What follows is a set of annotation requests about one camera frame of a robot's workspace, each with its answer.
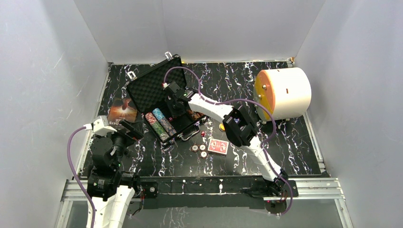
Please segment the red playing card deck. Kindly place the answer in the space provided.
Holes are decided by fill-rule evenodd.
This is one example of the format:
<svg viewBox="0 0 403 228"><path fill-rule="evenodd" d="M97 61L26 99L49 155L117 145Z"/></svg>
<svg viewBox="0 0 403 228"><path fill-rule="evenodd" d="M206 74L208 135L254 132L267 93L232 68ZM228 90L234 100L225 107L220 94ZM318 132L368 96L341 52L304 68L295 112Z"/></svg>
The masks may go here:
<svg viewBox="0 0 403 228"><path fill-rule="evenodd" d="M207 146L207 151L225 156L228 153L228 147L229 147L228 141L211 138Z"/></svg>

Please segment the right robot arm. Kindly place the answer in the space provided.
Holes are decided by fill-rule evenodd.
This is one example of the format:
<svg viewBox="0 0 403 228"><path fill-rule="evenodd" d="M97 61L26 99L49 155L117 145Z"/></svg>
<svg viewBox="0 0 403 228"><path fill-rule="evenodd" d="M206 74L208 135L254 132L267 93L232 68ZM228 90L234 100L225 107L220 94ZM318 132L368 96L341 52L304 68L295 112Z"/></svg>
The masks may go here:
<svg viewBox="0 0 403 228"><path fill-rule="evenodd" d="M224 125L227 139L241 148L254 161L263 177L262 181L256 181L250 187L242 189L252 197L274 196L281 200L293 199L293 187L288 182L288 175L283 168L277 165L265 148L266 142L258 137L258 128L252 120L246 106L246 99L217 102L203 97L190 90L186 91L175 82L163 83L163 89L167 93L168 106L175 111L187 109L200 112Z"/></svg>

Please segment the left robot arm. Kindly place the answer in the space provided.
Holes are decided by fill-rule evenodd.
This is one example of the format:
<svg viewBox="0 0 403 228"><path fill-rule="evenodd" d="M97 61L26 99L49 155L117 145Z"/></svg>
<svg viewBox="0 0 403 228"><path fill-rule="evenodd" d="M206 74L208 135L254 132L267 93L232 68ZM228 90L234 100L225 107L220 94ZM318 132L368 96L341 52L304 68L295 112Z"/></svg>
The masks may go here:
<svg viewBox="0 0 403 228"><path fill-rule="evenodd" d="M91 124L95 138L91 144L93 168L87 180L88 228L120 228L132 198L142 192L137 174L121 171L120 166L128 147L144 136L140 122L121 120L121 129L109 125L105 116Z"/></svg>

